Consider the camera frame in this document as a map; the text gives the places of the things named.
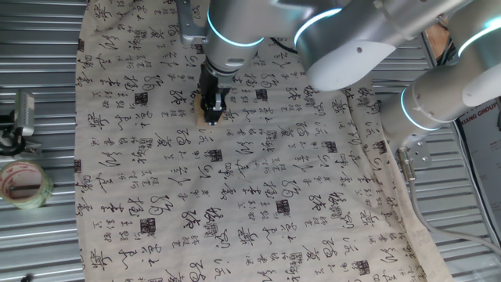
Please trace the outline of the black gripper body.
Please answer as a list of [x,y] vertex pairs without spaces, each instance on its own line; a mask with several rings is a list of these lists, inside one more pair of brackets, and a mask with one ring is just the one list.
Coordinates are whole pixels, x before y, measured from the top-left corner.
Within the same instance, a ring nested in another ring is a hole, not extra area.
[[225,95],[229,93],[232,88],[233,78],[236,75],[235,71],[220,71],[211,64],[202,64],[200,68],[199,84],[206,87],[207,92],[205,95],[214,95],[216,92],[225,93]]

